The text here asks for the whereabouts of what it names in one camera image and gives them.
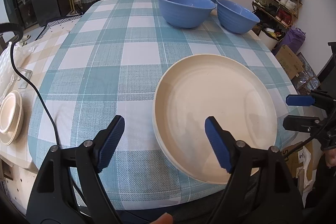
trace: beige plaid tablecloth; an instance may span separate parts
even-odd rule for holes
[[[30,81],[38,89],[56,52],[77,21],[78,19],[53,26],[41,39],[29,44],[29,46],[34,46],[35,49],[33,53],[25,59],[21,68],[32,70],[33,74]],[[0,142],[0,158],[25,169],[36,170],[31,155],[29,154],[27,138],[32,107],[37,95],[30,85],[27,85],[24,89],[18,89],[18,85],[19,82],[15,81],[8,92],[18,90],[21,93],[24,108],[24,122],[20,135],[15,141],[8,146]]]

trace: checkered tablecloth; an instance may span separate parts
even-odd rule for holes
[[[29,69],[33,72],[30,81],[39,88],[41,82],[47,72],[51,61],[53,60],[60,45],[63,43],[72,27],[78,20],[69,21],[65,24],[60,24],[52,27],[39,40],[29,43],[25,47],[35,47],[33,53],[28,56],[21,68]],[[33,88],[28,85],[24,89],[19,89],[19,81],[11,86],[8,92],[18,90],[22,95],[22,104],[24,109],[24,122],[19,137],[10,145],[6,146],[0,142],[0,157],[3,160],[19,165],[22,168],[35,171],[36,167],[33,163],[31,155],[28,151],[28,125],[32,113],[32,108],[35,102],[36,93]]]
[[[196,29],[177,29],[161,16],[157,0],[102,0],[73,27],[40,87],[56,121],[63,148],[93,139],[116,114],[125,132],[110,165],[100,174],[118,210],[176,205],[224,188],[195,181],[164,156],[152,126],[152,100],[163,73],[192,54],[227,56],[253,71],[267,87],[278,116],[276,145],[293,138],[282,120],[299,109],[286,106],[296,94],[286,73],[253,32],[224,30],[216,16]],[[53,127],[39,101],[29,125],[29,151],[38,167],[55,144]]]

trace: plastic bag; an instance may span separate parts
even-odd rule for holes
[[[16,43],[14,46],[13,57],[14,63],[17,68],[19,68],[24,60],[34,51],[35,47],[30,47],[29,45],[20,46]],[[18,79],[18,75],[12,68],[11,64],[11,42],[9,42],[8,47],[0,55],[0,103],[2,104],[3,99],[7,95],[7,91],[15,80]]]
[[[274,50],[272,50],[272,53],[276,55],[282,45],[287,45],[296,54],[297,51],[302,46],[305,39],[306,39],[306,33],[301,31],[301,29],[299,28],[289,29],[285,37],[278,44],[278,46]]]

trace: clear plastic bag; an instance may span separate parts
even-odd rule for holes
[[[19,68],[24,60],[34,51],[35,47],[30,47],[29,45],[20,46],[16,43],[14,46],[13,57],[14,63],[17,68]],[[9,42],[8,47],[0,55],[0,103],[2,104],[3,99],[6,97],[8,89],[18,79],[18,75],[12,68],[11,64],[11,42]]]

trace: wooden shelf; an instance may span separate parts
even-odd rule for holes
[[[275,0],[271,0],[273,3],[279,5],[282,9],[284,9],[287,13],[294,15],[296,18],[298,18],[297,12],[293,13],[292,11],[288,10],[285,6],[281,5],[280,3],[276,2]]]
[[[260,6],[256,5],[253,2],[252,2],[252,6],[253,6],[253,8],[256,7],[257,9],[263,11],[265,14],[267,14],[269,17],[271,17],[272,19],[274,19],[276,22],[280,23],[286,29],[289,29],[292,26],[292,24],[293,24],[293,21],[292,21],[291,24],[288,27],[286,27],[283,23],[281,23],[280,21],[278,21],[274,16],[272,16],[270,13],[266,12],[265,9],[261,8]]]

